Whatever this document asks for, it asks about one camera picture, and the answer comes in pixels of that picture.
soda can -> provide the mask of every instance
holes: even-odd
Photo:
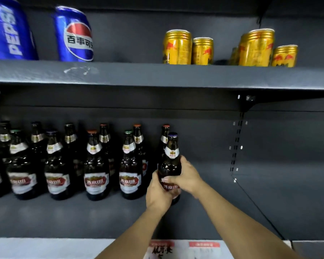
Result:
[[[38,60],[28,20],[16,0],[0,0],[0,59]]]
[[[274,49],[271,66],[294,67],[298,46],[296,44],[279,46]]]
[[[91,62],[94,58],[91,27],[86,15],[74,8],[57,6],[54,17],[59,60]]]
[[[231,51],[228,65],[238,65],[239,63],[239,47],[234,47]]]
[[[239,65],[269,66],[274,36],[273,29],[257,29],[244,34],[240,41]]]
[[[163,63],[190,65],[192,57],[192,35],[186,30],[170,30],[163,41]]]
[[[213,39],[210,37],[197,37],[193,39],[192,64],[212,65]]]

blue can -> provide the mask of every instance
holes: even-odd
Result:
[[[16,0],[0,0],[0,59],[38,60],[28,20]]]
[[[94,58],[91,27],[81,11],[57,6],[54,17],[59,60],[90,62]]]

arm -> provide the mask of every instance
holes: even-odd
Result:
[[[183,156],[181,165],[180,176],[168,176],[164,180],[178,184],[199,199],[235,259],[300,258],[276,235],[230,204],[205,183]]]
[[[147,209],[138,220],[95,259],[142,259],[149,246],[151,236],[162,216],[169,209],[180,189],[164,191],[156,172],[147,188]]]

yellow can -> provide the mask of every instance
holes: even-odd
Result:
[[[298,46],[296,44],[279,46],[274,49],[271,66],[294,67]]]
[[[170,30],[163,41],[163,63],[190,65],[192,56],[192,36],[186,30]]]
[[[213,39],[210,37],[197,37],[193,39],[192,64],[212,65]]]
[[[231,56],[228,65],[238,65],[239,63],[239,47],[234,47],[231,51]]]
[[[242,66],[269,66],[274,46],[273,29],[257,29],[242,36],[240,60]]]

beer bottle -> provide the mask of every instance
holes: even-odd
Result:
[[[43,164],[47,160],[47,140],[41,122],[32,122],[31,133],[31,152],[36,160],[40,160]]]
[[[157,154],[156,154],[156,163],[157,163],[157,170],[159,169],[159,166],[162,163],[163,156],[164,156],[164,149],[167,146],[168,143],[168,134],[169,134],[170,125],[164,124],[162,126],[162,135],[160,143],[157,147]]]
[[[67,161],[60,135],[56,130],[47,131],[48,159],[44,166],[48,191],[55,200],[65,200],[74,193],[75,174],[72,163]]]
[[[124,198],[133,200],[142,196],[142,167],[135,157],[136,144],[132,130],[125,131],[125,142],[122,147],[124,156],[120,163],[119,183]]]
[[[11,124],[9,121],[0,122],[0,157],[3,163],[10,157],[10,130]]]
[[[111,135],[108,131],[108,124],[101,123],[99,126],[99,140],[102,143],[102,156],[108,159],[110,176],[115,174],[115,160]]]
[[[20,200],[35,198],[40,194],[40,175],[32,165],[32,154],[21,130],[11,130],[10,158],[6,172],[12,184],[12,191]]]
[[[76,175],[76,189],[84,190],[83,161],[80,156],[80,145],[76,128],[72,122],[65,124],[65,143],[67,161],[73,164],[73,171]]]
[[[88,130],[87,159],[84,163],[86,196],[92,201],[106,197],[110,191],[109,161],[102,155],[102,144],[96,130]]]
[[[134,142],[136,143],[136,157],[142,165],[142,174],[143,174],[143,181],[146,178],[147,174],[147,166],[148,166],[148,158],[147,158],[147,151],[144,141],[144,136],[142,134],[142,128],[140,124],[135,124],[133,126],[133,138]]]
[[[179,147],[177,145],[177,133],[170,132],[168,135],[168,143],[164,150],[164,156],[158,175],[163,188],[166,191],[179,188],[178,185],[173,183],[164,183],[161,181],[166,176],[175,176],[181,174],[181,162],[179,155]],[[173,199],[172,205],[177,203],[180,199],[180,195]]]

